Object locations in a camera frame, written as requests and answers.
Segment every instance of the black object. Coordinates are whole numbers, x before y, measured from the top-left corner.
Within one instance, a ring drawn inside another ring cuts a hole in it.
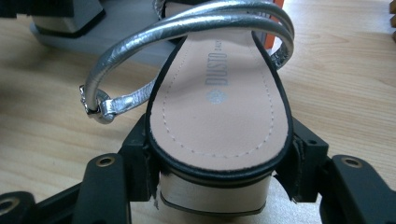
[[[276,178],[295,202],[322,195],[323,223],[396,223],[396,192],[366,161],[327,157],[328,145],[294,120],[294,142]],[[146,146],[144,116],[118,154],[91,160],[81,184],[35,203],[27,192],[0,195],[0,223],[131,223],[129,202],[156,197],[159,167]]]
[[[73,0],[0,0],[0,18],[28,16],[73,17]]]

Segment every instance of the wooden surface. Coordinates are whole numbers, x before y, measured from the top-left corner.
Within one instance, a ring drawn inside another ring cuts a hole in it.
[[[279,74],[293,116],[330,144],[330,155],[370,162],[396,189],[396,44],[389,0],[286,1],[295,51]],[[0,194],[30,191],[38,202],[83,177],[93,157],[116,152],[144,113],[104,126],[88,119],[78,86],[97,56],[43,46],[29,18],[0,20]],[[119,95],[157,68],[124,63],[103,90]],[[134,223],[319,223],[318,204],[288,202],[273,180],[264,211],[251,217],[191,215],[160,203],[133,203]]]

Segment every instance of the insole stitching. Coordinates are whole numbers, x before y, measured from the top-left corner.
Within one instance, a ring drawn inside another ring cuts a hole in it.
[[[249,49],[249,53],[252,56],[252,58],[255,59],[257,65],[260,66],[261,63],[260,63],[259,60],[263,60],[263,58],[255,57],[255,54],[253,53],[251,46],[248,44],[248,38],[251,38],[251,36],[247,35],[247,37],[245,38],[247,46],[248,46],[248,49]],[[269,129],[268,134],[265,136],[264,140],[262,142],[260,142],[256,147],[254,147],[253,149],[251,149],[249,151],[246,151],[246,152],[243,152],[243,153],[240,153],[240,154],[236,154],[236,155],[231,155],[231,156],[222,155],[222,154],[216,154],[216,153],[204,153],[204,152],[201,152],[201,151],[194,150],[194,149],[192,149],[190,147],[184,146],[184,144],[182,142],[178,141],[177,138],[172,134],[171,129],[168,127],[167,120],[166,120],[166,114],[165,114],[166,99],[168,97],[168,94],[169,94],[170,90],[172,89],[172,85],[174,84],[177,76],[179,75],[179,72],[180,72],[181,68],[184,65],[184,62],[186,61],[187,55],[189,55],[190,48],[191,48],[191,45],[192,45],[192,41],[189,41],[189,42],[190,43],[189,43],[189,45],[186,48],[185,48],[185,46],[183,46],[183,49],[186,50],[186,52],[185,52],[185,54],[183,56],[183,61],[181,62],[181,64],[178,67],[175,75],[173,76],[173,79],[172,79],[171,83],[169,84],[169,86],[167,88],[167,91],[166,91],[166,94],[165,94],[164,99],[163,99],[163,109],[162,109],[162,111],[163,111],[163,125],[165,126],[166,132],[168,133],[168,135],[172,138],[172,140],[174,142],[179,144],[179,146],[181,148],[185,148],[188,151],[190,151],[191,153],[198,154],[198,155],[201,155],[201,156],[229,159],[229,158],[246,156],[246,155],[251,154],[252,152],[260,149],[268,141],[269,137],[271,136],[271,134],[273,132],[273,129],[274,129],[274,122],[275,122],[275,116],[274,116],[275,112],[274,112],[274,107],[273,107],[273,100],[272,100],[271,93],[269,92],[269,88],[268,88],[267,82],[265,81],[265,74],[264,74],[263,70],[261,70],[262,81],[263,81],[263,84],[264,84],[264,87],[265,87],[265,91],[267,92],[267,97],[268,97],[268,100],[269,100],[269,103],[270,103],[271,123],[270,123],[270,129]]]

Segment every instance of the black trim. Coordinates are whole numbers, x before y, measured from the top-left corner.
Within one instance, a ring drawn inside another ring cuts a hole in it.
[[[244,183],[252,183],[252,180],[257,180],[260,179],[261,177],[271,173],[272,171],[275,170],[275,168],[278,166],[278,164],[283,160],[285,155],[287,154],[288,150],[291,147],[292,143],[292,137],[293,137],[293,126],[292,126],[292,117],[291,117],[291,111],[290,111],[290,106],[289,102],[286,96],[286,93],[283,89],[282,83],[280,81],[280,78],[276,72],[276,69],[274,65],[271,62],[271,59],[266,52],[266,50],[263,48],[262,43],[260,40],[252,33],[253,39],[255,41],[255,44],[257,48],[259,49],[260,53],[262,54],[262,57],[264,58],[265,62],[267,63],[268,67],[270,68],[270,71],[272,72],[272,75],[274,77],[274,80],[276,82],[276,86],[279,90],[280,96],[283,100],[284,106],[285,106],[285,111],[286,111],[286,116],[288,117],[288,124],[289,124],[289,130],[288,130],[288,136],[285,141],[285,146],[280,150],[279,154],[272,158],[271,160],[267,161],[264,164],[257,165],[254,167],[250,167],[247,169],[241,169],[241,170],[233,170],[233,171],[213,171],[213,170],[206,170],[198,167],[193,167],[190,166],[186,163],[177,161],[173,159],[170,155],[168,155],[164,150],[159,147],[152,135],[151,129],[150,129],[150,116],[151,116],[151,108],[153,105],[153,102],[155,100],[155,97],[157,95],[157,91],[160,88],[164,77],[166,76],[169,67],[171,66],[173,60],[177,56],[178,51],[180,50],[182,44],[184,43],[185,39],[187,37],[184,37],[182,41],[180,41],[179,45],[175,48],[175,50],[172,52],[168,60],[166,61],[163,69],[161,70],[157,81],[154,85],[153,91],[150,95],[149,101],[148,101],[148,107],[147,107],[147,112],[146,112],[146,132],[147,132],[147,137],[148,137],[148,143],[151,145],[154,153],[159,157],[160,161],[163,164],[163,169],[165,171],[171,171],[172,173],[178,173],[178,176],[180,174],[183,174],[182,177],[183,179],[186,179],[188,181],[192,182],[197,182],[203,181],[203,183],[200,184],[210,184],[210,183],[216,183],[220,184],[222,186],[230,186],[233,185],[235,182],[239,184],[244,184]]]
[[[203,216],[208,216],[208,217],[243,217],[243,216],[251,216],[251,215],[257,215],[259,214],[262,209],[264,209],[265,205],[266,205],[266,201],[264,202],[264,205],[259,208],[258,210],[253,210],[250,212],[241,212],[241,213],[211,213],[211,212],[202,212],[202,211],[198,211],[198,210],[192,210],[190,208],[185,208],[182,206],[179,206],[177,204],[174,203],[169,203],[168,201],[166,201],[166,199],[163,197],[163,194],[161,193],[161,200],[163,201],[163,203],[165,205],[168,205],[169,207],[173,207],[177,210],[181,210],[184,212],[188,212],[188,213],[193,213],[193,214],[198,214],[198,215],[203,215]]]
[[[42,35],[53,35],[53,36],[67,37],[67,38],[79,38],[82,35],[87,34],[96,24],[98,24],[105,17],[105,15],[106,15],[105,10],[102,10],[91,21],[89,21],[81,29],[79,29],[74,33],[52,31],[46,28],[42,28],[38,25],[35,25],[35,28]]]

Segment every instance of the brown object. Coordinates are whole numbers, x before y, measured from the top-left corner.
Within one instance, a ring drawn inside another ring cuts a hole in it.
[[[393,0],[393,1],[389,4],[389,13],[390,13],[390,14],[396,14],[396,0]]]
[[[392,27],[396,27],[396,15],[394,15],[391,19],[390,19],[390,25]]]

